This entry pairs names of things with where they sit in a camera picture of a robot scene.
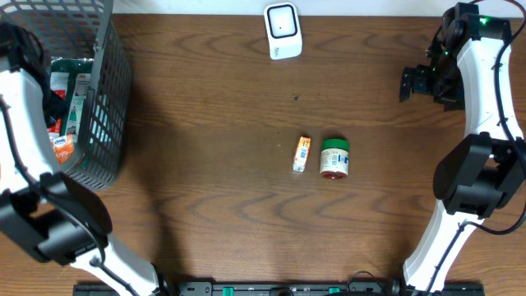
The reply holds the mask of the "green lidded white canister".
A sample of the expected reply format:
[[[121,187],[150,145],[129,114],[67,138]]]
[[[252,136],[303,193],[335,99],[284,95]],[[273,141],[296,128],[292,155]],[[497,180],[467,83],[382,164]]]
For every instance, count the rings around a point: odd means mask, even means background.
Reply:
[[[344,139],[325,139],[321,146],[320,175],[328,179],[348,176],[349,143]]]

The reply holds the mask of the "orange snack packet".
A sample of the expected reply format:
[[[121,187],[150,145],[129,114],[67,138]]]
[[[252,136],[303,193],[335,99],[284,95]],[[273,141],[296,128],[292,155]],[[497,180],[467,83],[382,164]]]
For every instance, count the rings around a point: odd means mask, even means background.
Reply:
[[[311,149],[311,138],[301,136],[293,157],[293,171],[303,172],[307,166],[307,160]]]

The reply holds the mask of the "white green package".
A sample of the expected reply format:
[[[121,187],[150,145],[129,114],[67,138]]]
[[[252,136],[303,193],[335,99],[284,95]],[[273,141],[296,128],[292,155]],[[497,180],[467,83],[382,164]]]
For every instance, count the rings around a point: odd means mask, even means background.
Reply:
[[[69,110],[62,117],[60,135],[71,135],[74,143],[78,140],[92,66],[92,58],[55,58],[51,62],[51,90],[69,103]]]

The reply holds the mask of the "orange tissue packet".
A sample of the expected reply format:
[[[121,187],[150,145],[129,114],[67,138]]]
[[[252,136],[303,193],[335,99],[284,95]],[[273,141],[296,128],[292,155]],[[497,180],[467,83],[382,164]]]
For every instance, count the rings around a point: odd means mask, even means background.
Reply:
[[[53,152],[59,164],[66,162],[75,150],[73,137],[71,134],[59,136],[52,140]]]

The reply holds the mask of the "red stick packet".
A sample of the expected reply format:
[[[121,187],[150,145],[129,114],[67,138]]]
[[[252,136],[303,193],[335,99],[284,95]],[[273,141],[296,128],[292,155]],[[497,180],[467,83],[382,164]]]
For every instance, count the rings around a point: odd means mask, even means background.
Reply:
[[[66,99],[66,90],[55,90],[55,93],[62,99]],[[61,136],[62,119],[58,119],[53,126],[48,129],[48,137],[53,140]]]

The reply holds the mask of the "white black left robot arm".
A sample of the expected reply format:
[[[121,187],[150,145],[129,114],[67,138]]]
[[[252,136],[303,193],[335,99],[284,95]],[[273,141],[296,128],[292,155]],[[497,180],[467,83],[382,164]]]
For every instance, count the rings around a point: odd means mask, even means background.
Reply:
[[[100,198],[61,170],[48,129],[66,109],[36,36],[2,22],[2,232],[36,261],[86,271],[120,295],[172,295],[155,266],[113,234]]]

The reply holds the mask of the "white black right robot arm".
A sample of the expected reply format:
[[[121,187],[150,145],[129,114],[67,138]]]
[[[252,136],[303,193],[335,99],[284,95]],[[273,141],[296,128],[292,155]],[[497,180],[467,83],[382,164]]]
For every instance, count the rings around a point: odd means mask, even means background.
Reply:
[[[403,276],[387,295],[464,295],[445,278],[469,236],[505,207],[525,180],[525,137],[515,117],[509,60],[518,32],[484,16],[477,2],[449,8],[433,36],[428,65],[403,70],[401,100],[430,95],[445,110],[465,113],[463,140],[436,166],[431,220]]]

